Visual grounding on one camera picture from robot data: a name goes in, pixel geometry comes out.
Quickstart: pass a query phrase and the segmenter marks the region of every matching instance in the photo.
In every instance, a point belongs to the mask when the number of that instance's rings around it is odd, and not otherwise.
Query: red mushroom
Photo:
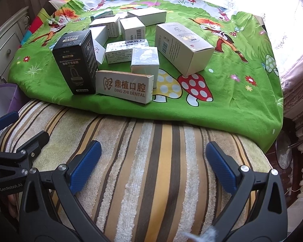
[[[181,75],[177,80],[185,91],[188,92],[186,101],[189,105],[199,106],[197,100],[206,102],[213,101],[212,94],[201,75],[197,73],[189,75],[188,77]]]

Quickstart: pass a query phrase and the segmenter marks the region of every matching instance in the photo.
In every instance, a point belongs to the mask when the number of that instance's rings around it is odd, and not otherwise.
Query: cartoon print fabric
[[[100,114],[177,120],[239,133],[266,151],[282,125],[283,98],[267,33],[252,14],[202,0],[53,0],[52,15],[42,9],[17,51],[9,81],[32,98],[91,110]],[[166,22],[180,22],[215,47],[204,71],[184,77],[159,53],[160,69],[153,101],[148,105],[104,95],[72,95],[51,50],[68,32],[85,30],[90,16],[107,8],[116,13],[156,7],[167,11]],[[146,27],[154,46],[155,25]],[[121,41],[110,38],[107,43]],[[101,70],[130,72],[130,62]]]

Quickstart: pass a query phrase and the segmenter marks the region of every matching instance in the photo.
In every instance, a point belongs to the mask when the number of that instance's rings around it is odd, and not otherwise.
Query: medicine box
[[[204,70],[214,52],[211,44],[177,22],[156,25],[155,45],[184,76]]]
[[[99,44],[104,46],[108,40],[108,31],[105,25],[94,26],[89,28],[91,30],[93,40],[97,41]]]
[[[152,100],[153,80],[153,75],[106,70],[96,72],[97,93],[144,104]]]
[[[154,7],[131,10],[128,17],[137,17],[145,26],[166,22],[166,11]]]
[[[73,94],[95,94],[97,61],[91,30],[63,34],[53,55]]]
[[[157,88],[159,70],[157,47],[145,46],[133,48],[133,57],[130,67],[132,73],[152,74],[155,77],[153,88]]]
[[[106,57],[108,64],[131,61],[133,48],[149,46],[146,39],[108,43]]]
[[[137,17],[121,19],[120,28],[124,40],[145,39],[145,26]]]
[[[112,15],[112,14],[113,14],[112,10],[106,9],[106,10],[104,10],[102,12],[98,12],[98,13],[96,13],[94,15],[91,15],[90,19],[91,19],[91,22],[93,22],[96,19],[104,18],[107,15]]]
[[[94,20],[89,24],[89,27],[105,25],[107,27],[108,37],[118,37],[120,34],[118,22],[118,15],[108,15],[108,17]]]
[[[95,59],[97,60],[97,65],[99,67],[103,63],[106,49],[104,49],[104,47],[95,40],[93,40],[93,48]]]

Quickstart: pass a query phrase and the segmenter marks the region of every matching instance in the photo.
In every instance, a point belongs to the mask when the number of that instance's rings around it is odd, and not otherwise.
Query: yellow mushroom
[[[165,103],[167,97],[176,99],[182,96],[182,88],[179,82],[171,77],[163,69],[159,69],[157,78],[157,88],[153,90],[154,102]]]

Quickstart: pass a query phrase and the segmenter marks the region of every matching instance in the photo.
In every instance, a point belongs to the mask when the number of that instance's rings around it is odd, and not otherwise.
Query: white box
[[[95,59],[97,60],[97,64],[99,67],[103,63],[106,49],[104,49],[104,47],[95,40],[93,40],[93,48],[95,53]]]
[[[153,80],[153,75],[102,70],[96,72],[96,89],[99,94],[147,104],[152,100]]]
[[[156,25],[155,45],[184,76],[204,70],[214,47],[180,23]]]
[[[145,39],[145,26],[137,17],[121,19],[120,28],[124,40]]]
[[[104,26],[94,26],[89,28],[91,30],[93,40],[97,41],[99,44],[104,46],[108,40],[108,30]]]
[[[145,26],[166,22],[166,11],[154,7],[130,10],[128,17],[137,17]]]
[[[107,27],[108,37],[118,37],[120,33],[118,21],[118,15],[110,15],[109,17],[94,20],[89,24],[89,27],[105,25]]]
[[[131,61],[133,48],[149,46],[146,39],[108,43],[106,57],[108,64]]]
[[[104,10],[102,12],[98,12],[98,13],[96,13],[94,15],[91,15],[90,19],[91,19],[91,22],[93,22],[96,19],[104,18],[107,15],[112,15],[112,14],[113,14],[112,10],[106,9],[106,10]]]
[[[155,77],[153,88],[157,88],[159,70],[157,47],[134,48],[130,68],[132,73],[152,74]]]

